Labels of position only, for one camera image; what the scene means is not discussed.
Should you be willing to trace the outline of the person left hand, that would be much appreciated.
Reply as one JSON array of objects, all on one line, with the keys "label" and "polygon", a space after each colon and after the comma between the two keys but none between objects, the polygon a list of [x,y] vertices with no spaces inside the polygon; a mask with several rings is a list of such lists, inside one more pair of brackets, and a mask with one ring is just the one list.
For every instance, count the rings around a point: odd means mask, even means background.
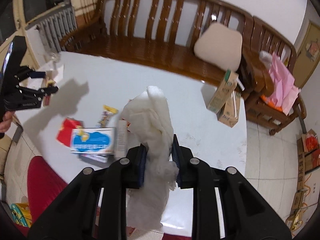
[{"label": "person left hand", "polygon": [[7,111],[3,115],[3,121],[0,123],[0,132],[5,133],[11,126],[15,112]]}]

